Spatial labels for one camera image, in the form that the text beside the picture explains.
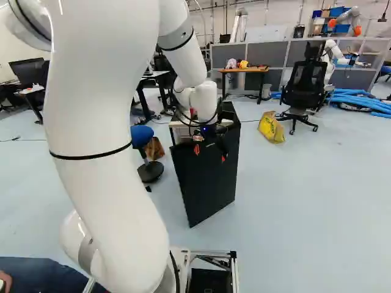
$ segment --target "blue bin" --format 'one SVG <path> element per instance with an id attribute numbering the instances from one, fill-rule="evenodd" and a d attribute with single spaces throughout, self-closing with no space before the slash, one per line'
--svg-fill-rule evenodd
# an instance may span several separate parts
<path id="1" fill-rule="evenodd" d="M 335 26 L 334 32 L 348 32 L 350 24 L 337 24 Z"/>
<path id="2" fill-rule="evenodd" d="M 340 16 L 344 12 L 345 6 L 330 9 L 330 17 Z"/>
<path id="3" fill-rule="evenodd" d="M 312 18 L 320 17 L 322 15 L 322 10 L 314 10 L 312 12 Z"/>

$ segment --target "person's leg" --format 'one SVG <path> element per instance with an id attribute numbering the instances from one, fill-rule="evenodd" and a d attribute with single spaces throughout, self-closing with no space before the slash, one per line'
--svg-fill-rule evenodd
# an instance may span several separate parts
<path id="1" fill-rule="evenodd" d="M 81 293 L 88 282 L 77 270 L 51 259 L 0 258 L 0 270 L 12 277 L 12 293 Z M 101 292 L 106 291 L 97 284 L 94 293 Z"/>

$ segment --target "yellow bag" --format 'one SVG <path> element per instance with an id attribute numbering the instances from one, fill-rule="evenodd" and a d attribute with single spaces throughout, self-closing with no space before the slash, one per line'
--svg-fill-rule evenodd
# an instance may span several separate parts
<path id="1" fill-rule="evenodd" d="M 275 111 L 265 112 L 259 121 L 258 130 L 271 143 L 281 143 L 285 141 L 283 126 L 274 117 Z"/>

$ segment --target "small trash bin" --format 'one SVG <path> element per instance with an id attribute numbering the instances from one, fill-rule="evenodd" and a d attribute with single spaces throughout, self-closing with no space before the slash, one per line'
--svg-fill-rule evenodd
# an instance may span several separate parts
<path id="1" fill-rule="evenodd" d="M 263 99 L 268 99 L 270 97 L 270 88 L 271 88 L 271 84 L 264 84 L 263 85 L 263 88 L 262 88 L 262 98 Z"/>

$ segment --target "table leg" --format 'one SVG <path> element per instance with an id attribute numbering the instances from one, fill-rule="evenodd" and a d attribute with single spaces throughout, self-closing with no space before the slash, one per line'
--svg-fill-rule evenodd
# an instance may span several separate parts
<path id="1" fill-rule="evenodd" d="M 261 103 L 261 98 L 262 98 L 262 89 L 263 89 L 263 80 L 264 80 L 264 73 L 261 73 L 261 81 L 260 81 L 259 97 L 258 97 L 258 100 L 257 100 L 257 104 L 258 104 L 258 105 Z"/>
<path id="2" fill-rule="evenodd" d="M 137 87 L 137 93 L 139 94 L 140 103 L 142 106 L 142 111 L 143 111 L 144 117 L 145 117 L 145 122 L 148 122 L 148 121 L 152 120 L 152 116 L 151 116 L 151 112 L 149 111 L 147 100 L 145 99 L 145 95 L 144 95 L 142 88 L 143 88 L 143 86 L 142 86 L 142 83 L 140 82 L 139 86 Z"/>
<path id="3" fill-rule="evenodd" d="M 158 84 L 159 84 L 159 91 L 160 91 L 161 102 L 163 103 L 163 108 L 166 111 L 167 108 L 168 108 L 168 106 L 167 106 L 167 97 L 166 97 L 166 92 L 164 91 L 164 81 L 163 81 L 162 76 L 159 77 Z"/>
<path id="4" fill-rule="evenodd" d="M 175 145 L 177 145 L 177 144 L 175 143 L 174 131 L 172 130 L 172 127 L 169 127 L 169 129 L 170 129 L 170 135 L 171 135 L 172 145 L 175 146 Z"/>
<path id="5" fill-rule="evenodd" d="M 222 100 L 225 100 L 225 76 L 227 74 L 223 73 L 222 74 Z"/>
<path id="6" fill-rule="evenodd" d="M 38 118 L 38 120 L 35 122 L 35 124 L 43 125 L 43 117 L 42 117 L 41 113 L 39 112 L 37 106 L 35 105 L 34 101 L 32 99 L 30 99 L 30 98 L 32 98 L 31 94 L 27 94 L 25 97 L 26 97 L 26 101 L 27 101 L 29 107 L 34 112 L 35 116 L 37 116 L 37 118 Z"/>

